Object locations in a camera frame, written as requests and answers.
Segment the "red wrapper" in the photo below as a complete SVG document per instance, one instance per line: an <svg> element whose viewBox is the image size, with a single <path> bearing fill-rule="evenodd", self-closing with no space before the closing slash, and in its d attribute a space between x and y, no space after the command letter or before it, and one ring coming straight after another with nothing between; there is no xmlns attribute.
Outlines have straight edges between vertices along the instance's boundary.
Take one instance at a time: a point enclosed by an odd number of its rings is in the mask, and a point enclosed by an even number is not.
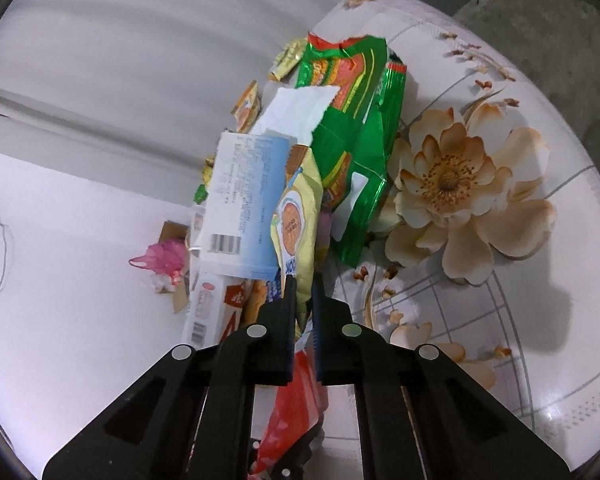
<svg viewBox="0 0 600 480"><path fill-rule="evenodd" d="M307 431L320 420L328 406L326 388L315 380L312 355L305 350L296 352L294 378L280 386L276 402L264 432L258 458L251 466L250 480L271 468Z"/></svg>

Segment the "silver screw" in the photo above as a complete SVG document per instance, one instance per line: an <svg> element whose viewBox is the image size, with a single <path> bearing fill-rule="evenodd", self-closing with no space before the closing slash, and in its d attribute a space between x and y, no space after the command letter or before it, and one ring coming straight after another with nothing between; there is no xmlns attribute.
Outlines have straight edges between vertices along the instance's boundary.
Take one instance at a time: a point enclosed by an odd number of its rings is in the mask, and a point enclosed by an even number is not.
<svg viewBox="0 0 600 480"><path fill-rule="evenodd" d="M362 329L355 323L349 323L342 327L342 333L347 337L358 337L362 334Z"/></svg>
<svg viewBox="0 0 600 480"><path fill-rule="evenodd" d="M262 337L266 333L267 333L267 327L265 327L264 325L251 325L247 329L247 335L249 337L253 337L254 339Z"/></svg>
<svg viewBox="0 0 600 480"><path fill-rule="evenodd" d="M171 357L176 359L176 361L184 361L184 359L188 359L191 355L191 347L187 345L178 345L176 348L171 350Z"/></svg>
<svg viewBox="0 0 600 480"><path fill-rule="evenodd" d="M422 345L420 350L418 350L418 353L420 354L420 357L428 361L433 361L433 359L437 359L440 355L438 348L433 345Z"/></svg>

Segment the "barcode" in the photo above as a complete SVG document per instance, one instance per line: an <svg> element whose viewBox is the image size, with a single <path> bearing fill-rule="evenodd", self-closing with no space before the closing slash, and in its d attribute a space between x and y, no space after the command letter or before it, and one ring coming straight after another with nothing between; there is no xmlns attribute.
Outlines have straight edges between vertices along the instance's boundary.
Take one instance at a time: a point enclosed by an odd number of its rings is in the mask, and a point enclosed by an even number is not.
<svg viewBox="0 0 600 480"><path fill-rule="evenodd" d="M193 331L191 332L191 343L195 348L201 347L205 343L206 325L204 323L193 323Z"/></svg>
<svg viewBox="0 0 600 480"><path fill-rule="evenodd" d="M211 235L211 252L224 254L240 254L239 236Z"/></svg>

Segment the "red and green packaging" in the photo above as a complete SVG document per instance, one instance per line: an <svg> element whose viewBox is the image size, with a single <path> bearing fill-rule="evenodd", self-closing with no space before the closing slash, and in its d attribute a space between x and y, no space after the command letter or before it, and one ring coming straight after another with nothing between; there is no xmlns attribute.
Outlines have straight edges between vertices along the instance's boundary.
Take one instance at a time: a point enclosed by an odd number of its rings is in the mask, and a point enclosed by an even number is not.
<svg viewBox="0 0 600 480"><path fill-rule="evenodd" d="M387 184L405 74L397 57L388 59L386 41L373 36L334 44L310 34L299 64L296 87L340 87L314 130L311 149L324 188L322 206L333 211L332 246L352 267Z"/></svg>

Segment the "concrete floor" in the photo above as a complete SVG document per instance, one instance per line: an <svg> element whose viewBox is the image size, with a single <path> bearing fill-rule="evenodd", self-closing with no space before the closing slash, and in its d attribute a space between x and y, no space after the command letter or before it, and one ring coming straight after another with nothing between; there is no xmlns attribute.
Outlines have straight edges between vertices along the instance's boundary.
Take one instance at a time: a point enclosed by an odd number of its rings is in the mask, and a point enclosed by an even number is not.
<svg viewBox="0 0 600 480"><path fill-rule="evenodd" d="M600 1L474 0L455 18L547 95L600 171Z"/></svg>

